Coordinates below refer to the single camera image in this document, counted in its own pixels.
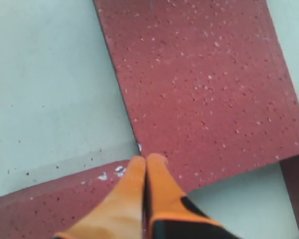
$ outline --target concrete floor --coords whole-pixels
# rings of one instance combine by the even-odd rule
[[[299,0],[268,5],[299,97]],[[92,1],[0,1],[0,196],[134,154]],[[190,197],[245,238],[299,238],[279,165]]]

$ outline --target light gray floor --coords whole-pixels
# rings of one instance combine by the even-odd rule
[[[299,95],[299,0],[269,7]],[[0,1],[0,196],[134,154],[92,1]],[[191,197],[245,238],[299,238],[278,165]]]

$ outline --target red speckled mat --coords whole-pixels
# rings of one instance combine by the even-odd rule
[[[299,154],[299,106],[264,0],[96,0],[142,153],[186,190]]]

